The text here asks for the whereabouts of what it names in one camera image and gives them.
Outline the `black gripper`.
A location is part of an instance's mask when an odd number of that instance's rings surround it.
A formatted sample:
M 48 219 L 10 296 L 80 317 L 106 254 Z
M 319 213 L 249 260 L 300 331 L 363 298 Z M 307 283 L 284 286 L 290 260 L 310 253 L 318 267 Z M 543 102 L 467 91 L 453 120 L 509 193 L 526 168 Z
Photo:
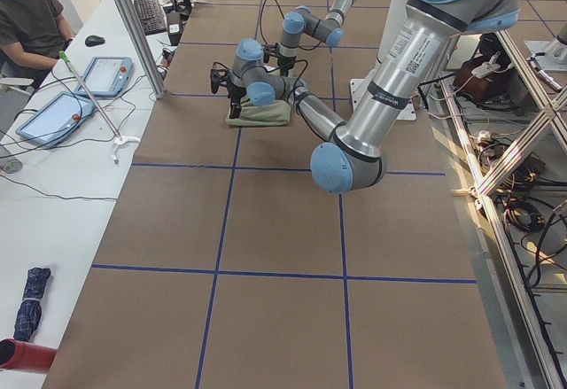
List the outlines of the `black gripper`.
M 281 76 L 289 76 L 298 56 L 298 48 L 290 48 L 280 43 L 263 46 L 263 62 L 267 64 L 272 58 L 277 61 Z
M 216 94 L 220 87 L 226 88 L 230 100 L 229 118 L 238 119 L 242 111 L 241 100 L 246 95 L 246 88 L 242 82 L 234 82 L 231 71 L 228 68 L 216 68 L 210 70 L 211 91 Z

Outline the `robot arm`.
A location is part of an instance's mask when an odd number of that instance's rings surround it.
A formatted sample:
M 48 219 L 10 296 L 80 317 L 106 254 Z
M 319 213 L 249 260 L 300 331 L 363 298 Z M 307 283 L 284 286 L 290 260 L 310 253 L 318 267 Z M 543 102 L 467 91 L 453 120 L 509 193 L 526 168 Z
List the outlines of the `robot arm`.
M 284 17 L 278 44 L 244 39 L 233 65 L 210 73 L 212 91 L 227 89 L 232 116 L 241 113 L 243 98 L 258 107 L 287 102 L 320 137 L 310 169 L 316 184 L 333 194 L 382 179 L 386 165 L 380 145 L 450 39 L 510 28 L 520 11 L 520 0 L 407 0 L 405 22 L 363 87 L 353 115 L 343 120 L 288 71 L 303 35 L 330 47 L 340 43 L 346 13 L 355 1 L 335 0 L 324 19 L 300 6 Z
M 324 18 L 313 14 L 306 5 L 296 7 L 283 16 L 282 35 L 278 43 L 264 41 L 263 61 L 276 59 L 280 75 L 288 76 L 294 68 L 302 35 L 308 35 L 330 48 L 339 46 L 346 14 L 357 0 L 334 0 Z

